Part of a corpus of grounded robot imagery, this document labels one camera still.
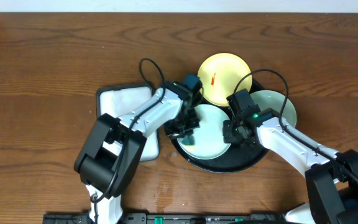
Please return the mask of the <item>green yellow sponge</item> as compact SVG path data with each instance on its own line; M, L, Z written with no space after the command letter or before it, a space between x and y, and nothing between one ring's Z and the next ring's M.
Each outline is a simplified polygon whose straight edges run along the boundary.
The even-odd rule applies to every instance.
M186 135L184 136L184 138L181 140L181 143L184 146L194 146L195 145L195 139L193 135Z

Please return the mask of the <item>light blue plate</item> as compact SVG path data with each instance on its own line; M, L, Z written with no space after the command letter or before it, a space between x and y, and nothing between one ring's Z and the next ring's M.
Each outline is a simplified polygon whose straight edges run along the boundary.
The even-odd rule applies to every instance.
M224 154L231 144L223 141L223 122L229 116L220 108L213 105L198 105L195 107L197 117L200 119L199 127L193 130L194 146L184 146L183 138L178 138L179 147L189 156L196 159L214 159Z

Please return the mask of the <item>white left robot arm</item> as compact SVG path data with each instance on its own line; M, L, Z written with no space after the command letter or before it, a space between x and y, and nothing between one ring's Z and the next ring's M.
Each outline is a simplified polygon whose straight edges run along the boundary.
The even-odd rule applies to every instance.
M96 120L74 163L90 194L92 223L120 220L121 195L152 133L166 126L171 138L190 138L199 126L193 107L201 88L200 81L165 82L131 112L117 118L105 113Z

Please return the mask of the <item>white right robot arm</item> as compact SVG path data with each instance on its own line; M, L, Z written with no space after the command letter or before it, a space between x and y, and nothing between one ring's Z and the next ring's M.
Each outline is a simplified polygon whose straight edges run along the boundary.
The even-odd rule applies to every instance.
M226 143L275 152L306 180L308 203L284 214L287 223L358 223L358 152L338 152L312 140L272 109L249 108L223 122Z

